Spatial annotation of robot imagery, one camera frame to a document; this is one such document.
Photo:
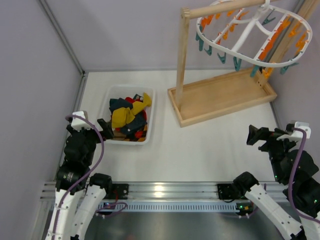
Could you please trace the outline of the mustard yellow sock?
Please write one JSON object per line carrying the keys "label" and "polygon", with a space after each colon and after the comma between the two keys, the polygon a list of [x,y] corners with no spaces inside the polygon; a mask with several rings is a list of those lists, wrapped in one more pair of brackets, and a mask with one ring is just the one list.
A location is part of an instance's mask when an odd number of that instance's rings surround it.
{"label": "mustard yellow sock", "polygon": [[116,109],[111,116],[111,126],[112,128],[122,128],[126,124],[131,123],[135,119],[130,108],[119,108]]}

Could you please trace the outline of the dark navy sock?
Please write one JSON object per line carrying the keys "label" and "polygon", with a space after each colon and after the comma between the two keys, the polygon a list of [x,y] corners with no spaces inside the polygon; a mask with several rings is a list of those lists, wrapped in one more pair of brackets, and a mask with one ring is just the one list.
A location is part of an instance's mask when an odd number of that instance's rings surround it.
{"label": "dark navy sock", "polygon": [[145,120],[144,116],[139,113],[135,116],[134,120],[125,126],[120,128],[120,132],[124,135],[130,135],[134,134],[138,130],[140,130],[142,127],[144,127],[147,124],[147,121]]}

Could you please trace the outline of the yellow reindeer sock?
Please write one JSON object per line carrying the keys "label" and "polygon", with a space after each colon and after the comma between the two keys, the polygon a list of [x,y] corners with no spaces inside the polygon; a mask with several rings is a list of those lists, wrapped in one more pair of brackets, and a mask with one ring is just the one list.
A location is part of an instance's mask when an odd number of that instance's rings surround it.
{"label": "yellow reindeer sock", "polygon": [[152,99],[146,92],[143,93],[143,96],[136,94],[133,97],[133,100],[134,102],[132,103],[131,112],[134,116],[139,114],[146,107],[150,107],[152,105]]}

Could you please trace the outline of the white oval clip hanger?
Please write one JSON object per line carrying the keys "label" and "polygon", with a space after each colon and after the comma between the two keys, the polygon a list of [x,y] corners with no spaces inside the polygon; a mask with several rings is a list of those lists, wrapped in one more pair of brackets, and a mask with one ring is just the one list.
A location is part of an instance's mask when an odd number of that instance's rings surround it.
{"label": "white oval clip hanger", "polygon": [[[297,38],[293,49],[280,60],[269,59],[283,37]],[[303,17],[271,4],[215,13],[196,21],[198,49],[209,56],[216,51],[222,63],[232,57],[236,70],[242,62],[262,68],[294,66],[312,37],[312,28]]]}

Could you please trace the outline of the dark teal Santa sock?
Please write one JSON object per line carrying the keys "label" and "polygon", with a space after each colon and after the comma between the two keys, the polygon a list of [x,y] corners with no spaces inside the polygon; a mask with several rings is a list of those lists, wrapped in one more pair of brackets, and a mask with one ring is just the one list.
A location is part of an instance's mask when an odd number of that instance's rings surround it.
{"label": "dark teal Santa sock", "polygon": [[109,110],[111,113],[113,113],[115,110],[120,108],[133,108],[133,104],[123,98],[111,98],[109,100]]}

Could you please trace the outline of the red sock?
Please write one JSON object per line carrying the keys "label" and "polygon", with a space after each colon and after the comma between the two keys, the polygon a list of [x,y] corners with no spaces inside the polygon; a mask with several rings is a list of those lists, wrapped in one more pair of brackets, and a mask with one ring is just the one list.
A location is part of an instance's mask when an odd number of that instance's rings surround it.
{"label": "red sock", "polygon": [[136,100],[131,97],[126,97],[125,100],[131,104],[133,104]]}

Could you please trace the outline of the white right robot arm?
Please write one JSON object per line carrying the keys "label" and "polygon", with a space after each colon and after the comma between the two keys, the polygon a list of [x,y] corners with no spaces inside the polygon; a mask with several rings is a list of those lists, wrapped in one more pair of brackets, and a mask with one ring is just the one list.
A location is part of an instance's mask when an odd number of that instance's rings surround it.
{"label": "white right robot arm", "polygon": [[232,182],[236,195],[253,202],[285,240],[320,238],[320,183],[313,177],[320,169],[304,150],[310,136],[309,124],[295,121],[285,130],[250,125],[246,140],[248,146],[264,141],[258,149],[268,153],[275,181],[286,187],[283,194],[299,221],[283,210],[251,173],[246,171]]}

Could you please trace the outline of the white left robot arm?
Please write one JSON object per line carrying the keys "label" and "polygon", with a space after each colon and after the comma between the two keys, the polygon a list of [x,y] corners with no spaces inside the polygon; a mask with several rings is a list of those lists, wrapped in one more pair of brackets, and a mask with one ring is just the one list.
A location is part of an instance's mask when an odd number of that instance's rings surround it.
{"label": "white left robot arm", "polygon": [[70,133],[64,147],[64,161],[56,174],[55,202],[47,240],[83,240],[102,199],[112,192],[112,178],[91,174],[97,144],[104,147],[114,137],[110,122],[100,118],[98,130],[85,117],[67,117]]}

